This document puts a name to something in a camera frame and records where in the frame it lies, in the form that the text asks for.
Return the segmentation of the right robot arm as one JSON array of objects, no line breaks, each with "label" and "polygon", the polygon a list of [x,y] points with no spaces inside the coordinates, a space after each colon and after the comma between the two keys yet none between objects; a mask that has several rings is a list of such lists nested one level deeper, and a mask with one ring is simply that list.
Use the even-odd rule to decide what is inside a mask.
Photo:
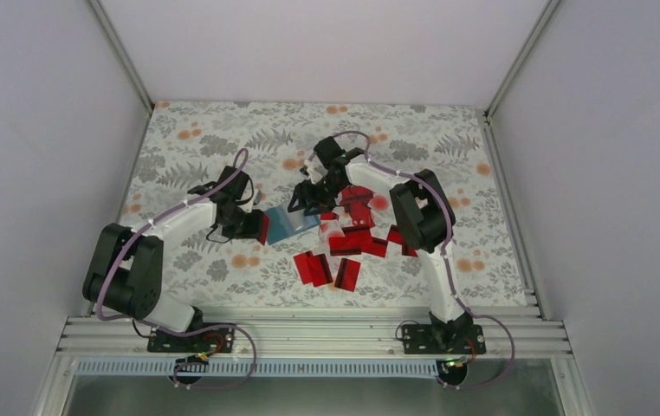
[{"label": "right robot arm", "polygon": [[312,163],[305,163],[301,169],[305,179],[295,186],[288,211],[305,215],[330,212],[341,192],[351,185],[386,195],[401,238],[417,253],[430,287],[433,344],[444,353],[457,350],[465,341],[472,317],[456,292],[450,264],[455,215],[436,174],[429,169],[416,173],[393,170],[375,161],[367,149],[342,149],[334,136],[314,147],[314,159],[324,172],[313,173]]}]

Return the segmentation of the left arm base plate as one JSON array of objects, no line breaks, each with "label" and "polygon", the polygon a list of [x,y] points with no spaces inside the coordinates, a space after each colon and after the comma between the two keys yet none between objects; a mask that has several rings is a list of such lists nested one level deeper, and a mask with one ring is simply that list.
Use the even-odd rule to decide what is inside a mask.
[{"label": "left arm base plate", "polygon": [[147,344],[150,353],[231,353],[236,331],[217,328],[192,336],[169,335],[162,330],[152,332]]}]

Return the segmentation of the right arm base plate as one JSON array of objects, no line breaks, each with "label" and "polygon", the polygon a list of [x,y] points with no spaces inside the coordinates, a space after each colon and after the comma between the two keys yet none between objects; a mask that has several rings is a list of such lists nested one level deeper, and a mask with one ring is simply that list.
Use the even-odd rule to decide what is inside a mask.
[{"label": "right arm base plate", "polygon": [[431,324],[406,323],[396,336],[406,354],[486,354],[485,336],[480,325],[464,328],[455,335],[442,335]]}]

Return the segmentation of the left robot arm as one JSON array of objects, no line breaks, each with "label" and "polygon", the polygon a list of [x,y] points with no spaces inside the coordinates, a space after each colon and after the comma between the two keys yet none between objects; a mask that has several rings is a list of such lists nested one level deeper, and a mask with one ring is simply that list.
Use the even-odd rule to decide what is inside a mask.
[{"label": "left robot arm", "polygon": [[188,199],[139,228],[112,223],[103,228],[86,274],[82,294],[96,313],[111,309],[135,321],[166,330],[181,350],[204,338],[197,308],[162,292],[165,253],[199,231],[221,232],[225,243],[256,240],[265,244],[269,217],[255,207],[253,181],[226,166],[219,180],[188,191]]}]

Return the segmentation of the red card with stripe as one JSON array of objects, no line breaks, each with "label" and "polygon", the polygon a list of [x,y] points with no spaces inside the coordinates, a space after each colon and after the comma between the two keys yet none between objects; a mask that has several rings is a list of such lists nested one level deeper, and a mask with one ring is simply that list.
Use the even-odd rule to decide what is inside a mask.
[{"label": "red card with stripe", "polygon": [[270,217],[266,213],[263,213],[261,218],[261,227],[257,237],[257,241],[261,245],[265,245],[267,242],[269,226],[270,226]]}]

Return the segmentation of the teal leather card holder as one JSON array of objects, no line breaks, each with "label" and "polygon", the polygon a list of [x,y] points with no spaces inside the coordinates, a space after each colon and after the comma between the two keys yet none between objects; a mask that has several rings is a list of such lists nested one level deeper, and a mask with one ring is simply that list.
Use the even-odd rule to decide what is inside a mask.
[{"label": "teal leather card holder", "polygon": [[289,212],[287,205],[266,210],[269,219],[267,244],[279,243],[320,224],[318,216],[305,216],[302,211]]}]

